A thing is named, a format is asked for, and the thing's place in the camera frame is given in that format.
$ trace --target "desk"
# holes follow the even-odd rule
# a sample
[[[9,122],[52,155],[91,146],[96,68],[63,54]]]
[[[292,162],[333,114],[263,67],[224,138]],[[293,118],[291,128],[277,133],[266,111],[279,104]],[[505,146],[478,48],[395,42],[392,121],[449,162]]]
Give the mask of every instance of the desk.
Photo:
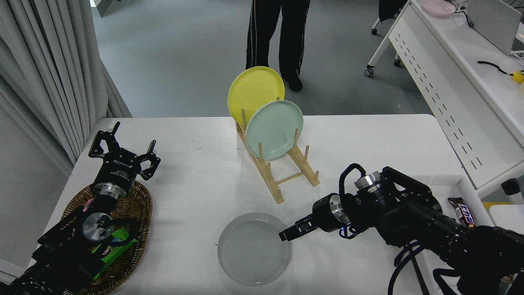
[[[493,205],[489,208],[489,215],[496,226],[524,235],[524,204]]]
[[[391,42],[439,121],[479,196],[524,174],[524,96],[508,71],[524,68],[467,26],[464,14],[448,18],[409,0],[369,62]]]
[[[110,129],[116,121],[103,119],[93,131]],[[320,171],[320,185],[312,187],[305,177],[286,182],[280,185],[285,201],[279,205],[237,138],[233,119],[118,121],[120,146],[141,154],[156,139],[162,161],[153,178],[141,181],[154,203],[144,257],[115,294],[384,294],[399,249],[387,246],[374,229],[351,241],[321,230],[293,241],[288,268],[276,281],[259,287],[243,287],[226,276],[216,243],[224,227],[244,213],[265,212],[293,224],[311,213],[314,201],[338,190],[340,174],[353,162],[369,173],[389,165],[430,183],[435,195],[440,193],[431,185],[432,179],[458,177],[474,195],[437,121],[426,114],[305,116],[298,145],[302,149],[306,143],[311,145],[308,161]],[[59,220],[71,197],[94,180],[101,160],[88,157],[89,146],[80,155],[47,228]],[[275,178],[296,172],[288,157],[271,164]],[[357,173],[348,176],[348,192],[356,193],[351,179],[357,177]],[[490,224],[476,195],[472,200],[469,205],[476,219]],[[420,294],[411,265],[401,273],[395,292]]]

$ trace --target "woven basket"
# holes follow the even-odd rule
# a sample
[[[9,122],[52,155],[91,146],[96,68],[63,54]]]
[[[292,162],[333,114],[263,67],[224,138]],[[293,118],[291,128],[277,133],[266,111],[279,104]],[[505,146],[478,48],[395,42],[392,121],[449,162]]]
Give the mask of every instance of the woven basket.
[[[93,195],[91,194],[90,186],[87,186],[69,202],[62,218],[79,206],[85,206],[86,202],[92,198]],[[137,239],[138,242],[131,245],[98,279],[92,281],[89,286],[85,287],[79,294],[104,295],[118,288],[129,278],[144,254],[152,212],[153,202],[151,194],[143,184],[135,181],[131,195],[127,198],[118,199],[118,207],[111,213],[111,217],[113,219],[125,217],[136,219],[135,239]],[[73,293],[69,291],[65,291],[64,294],[73,295]]]

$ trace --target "caster wheel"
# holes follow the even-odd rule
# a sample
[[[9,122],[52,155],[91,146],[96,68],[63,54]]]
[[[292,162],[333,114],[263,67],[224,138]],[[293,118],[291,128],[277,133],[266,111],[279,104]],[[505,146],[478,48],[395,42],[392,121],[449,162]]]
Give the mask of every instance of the caster wheel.
[[[373,76],[373,69],[367,69],[364,71],[364,75],[368,78],[370,78],[371,76]]]

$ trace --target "laptop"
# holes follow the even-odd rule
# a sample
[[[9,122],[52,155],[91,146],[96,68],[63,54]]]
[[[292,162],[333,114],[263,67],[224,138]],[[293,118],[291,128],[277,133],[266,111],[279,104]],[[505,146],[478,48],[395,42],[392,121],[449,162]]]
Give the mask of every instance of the laptop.
[[[475,31],[500,51],[507,55],[524,53],[521,12],[502,0],[469,0],[467,15]]]

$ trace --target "gray plate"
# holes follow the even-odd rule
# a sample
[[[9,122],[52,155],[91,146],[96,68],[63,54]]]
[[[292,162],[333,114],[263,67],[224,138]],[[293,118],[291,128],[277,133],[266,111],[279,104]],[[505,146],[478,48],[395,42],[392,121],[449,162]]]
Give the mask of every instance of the gray plate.
[[[275,216],[248,213],[231,221],[219,239],[220,265],[233,280],[245,285],[269,283],[286,269],[291,243],[278,233],[286,226]]]

